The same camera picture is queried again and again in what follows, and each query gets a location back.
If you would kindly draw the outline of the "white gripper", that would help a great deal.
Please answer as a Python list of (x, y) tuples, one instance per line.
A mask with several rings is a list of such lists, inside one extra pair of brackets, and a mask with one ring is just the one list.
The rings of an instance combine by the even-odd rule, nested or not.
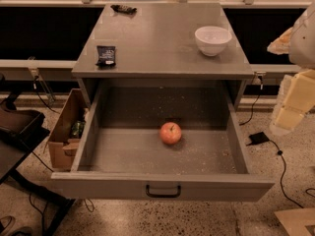
[[(271, 42), (267, 51), (287, 54), (292, 28)], [(274, 108), (274, 131), (291, 132), (315, 106), (315, 70), (305, 69), (294, 76), (285, 75)]]

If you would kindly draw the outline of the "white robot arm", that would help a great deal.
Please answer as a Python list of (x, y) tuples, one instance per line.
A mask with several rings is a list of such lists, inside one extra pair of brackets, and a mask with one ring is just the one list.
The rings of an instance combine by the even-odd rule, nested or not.
[(287, 54), (289, 61), (301, 68), (294, 76), (283, 77), (272, 114), (270, 130), (283, 136), (292, 132), (315, 106), (315, 4), (271, 42), (267, 51)]

